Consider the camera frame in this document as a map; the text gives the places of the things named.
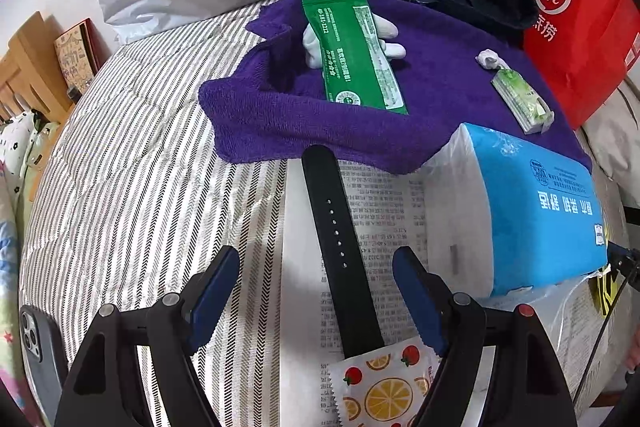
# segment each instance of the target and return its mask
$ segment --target orange slice print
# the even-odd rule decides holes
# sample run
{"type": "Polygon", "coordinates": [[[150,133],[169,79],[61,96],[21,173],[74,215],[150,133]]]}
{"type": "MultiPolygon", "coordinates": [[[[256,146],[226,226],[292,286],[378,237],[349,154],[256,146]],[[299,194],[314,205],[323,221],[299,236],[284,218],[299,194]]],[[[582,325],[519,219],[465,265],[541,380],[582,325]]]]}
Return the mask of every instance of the orange slice print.
{"type": "Polygon", "coordinates": [[[367,367],[369,369],[373,369],[374,371],[381,371],[391,361],[391,355],[383,355],[382,357],[377,357],[376,359],[369,360],[367,362],[367,367]]]}
{"type": "Polygon", "coordinates": [[[347,415],[349,416],[349,421],[355,420],[358,416],[360,416],[360,412],[362,408],[360,404],[355,398],[351,398],[350,396],[345,396],[342,401],[344,402],[344,408],[347,410],[347,415]]]}
{"type": "Polygon", "coordinates": [[[418,386],[418,389],[420,389],[422,396],[427,396],[427,393],[429,392],[429,380],[427,378],[418,377],[414,378],[414,382],[418,386]]]}
{"type": "Polygon", "coordinates": [[[364,407],[374,420],[386,422],[402,416],[411,407],[414,391],[402,378],[385,378],[374,384],[365,397],[364,407]]]}

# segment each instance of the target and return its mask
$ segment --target newspaper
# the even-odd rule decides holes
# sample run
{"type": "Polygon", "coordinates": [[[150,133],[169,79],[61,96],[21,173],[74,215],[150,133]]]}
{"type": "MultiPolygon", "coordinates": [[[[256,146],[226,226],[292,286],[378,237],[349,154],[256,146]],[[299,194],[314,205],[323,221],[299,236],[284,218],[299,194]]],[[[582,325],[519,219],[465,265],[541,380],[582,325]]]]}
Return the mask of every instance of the newspaper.
{"type": "MultiPolygon", "coordinates": [[[[420,174],[394,176],[360,164],[339,164],[380,330],[386,345],[400,342],[415,336],[417,331],[393,279],[391,259],[397,247],[409,245],[427,267],[424,188],[420,174]]],[[[563,325],[561,338],[553,343],[559,347],[559,360],[573,392],[602,317],[594,307],[586,282],[576,283],[563,296],[564,311],[559,317],[563,325]]],[[[616,316],[623,317],[618,322],[626,325],[628,314],[628,309],[616,311],[610,328],[614,327],[616,316]]],[[[598,350],[581,403],[590,403],[586,400],[592,400],[599,393],[620,363],[623,353],[610,356],[612,349],[607,349],[607,341],[614,339],[611,331],[598,350]]],[[[302,162],[290,160],[280,304],[282,427],[339,425],[326,367],[343,358],[302,162]]],[[[492,359],[492,349],[485,348],[474,394],[481,395],[486,389],[492,359]]],[[[476,410],[471,411],[470,406],[467,415],[479,418],[484,397],[476,397],[472,403],[476,404],[476,410]]]]}

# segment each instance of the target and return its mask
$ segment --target purple towel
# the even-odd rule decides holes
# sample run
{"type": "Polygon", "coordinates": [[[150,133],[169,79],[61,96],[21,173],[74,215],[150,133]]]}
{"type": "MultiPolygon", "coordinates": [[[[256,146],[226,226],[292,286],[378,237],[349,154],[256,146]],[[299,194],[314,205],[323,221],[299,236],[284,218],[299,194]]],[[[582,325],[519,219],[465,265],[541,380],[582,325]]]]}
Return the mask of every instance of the purple towel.
{"type": "Polygon", "coordinates": [[[373,13],[395,23],[404,60],[391,62],[409,115],[328,102],[321,70],[305,64],[301,0],[263,7],[247,29],[266,40],[251,49],[233,75],[208,80],[199,99],[210,118],[216,150],[232,163],[300,158],[321,143],[338,158],[388,172],[415,171],[462,122],[524,138],[591,169],[566,118],[524,52],[469,24],[401,0],[369,0],[373,13]],[[494,72],[475,60],[490,48],[544,98],[556,121],[545,134],[524,136],[491,85],[494,72]]]}

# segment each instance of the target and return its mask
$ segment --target green sachet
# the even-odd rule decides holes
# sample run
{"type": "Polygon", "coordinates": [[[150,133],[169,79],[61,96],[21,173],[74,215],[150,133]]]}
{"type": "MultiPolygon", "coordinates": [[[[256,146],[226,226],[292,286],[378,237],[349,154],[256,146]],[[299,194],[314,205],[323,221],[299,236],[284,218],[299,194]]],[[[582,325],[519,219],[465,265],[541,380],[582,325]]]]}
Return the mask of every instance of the green sachet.
{"type": "Polygon", "coordinates": [[[367,0],[302,0],[322,54],[327,100],[407,114],[367,0]]]}

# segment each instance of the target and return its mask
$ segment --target book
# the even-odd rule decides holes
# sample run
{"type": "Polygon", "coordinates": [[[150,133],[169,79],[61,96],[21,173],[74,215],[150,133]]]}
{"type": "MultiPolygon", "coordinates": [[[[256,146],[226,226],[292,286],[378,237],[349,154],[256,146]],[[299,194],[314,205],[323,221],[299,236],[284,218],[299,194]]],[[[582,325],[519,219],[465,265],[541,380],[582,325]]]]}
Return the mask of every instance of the book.
{"type": "Polygon", "coordinates": [[[91,35],[91,21],[85,19],[54,41],[66,84],[75,86],[81,93],[87,90],[100,68],[91,35]]]}

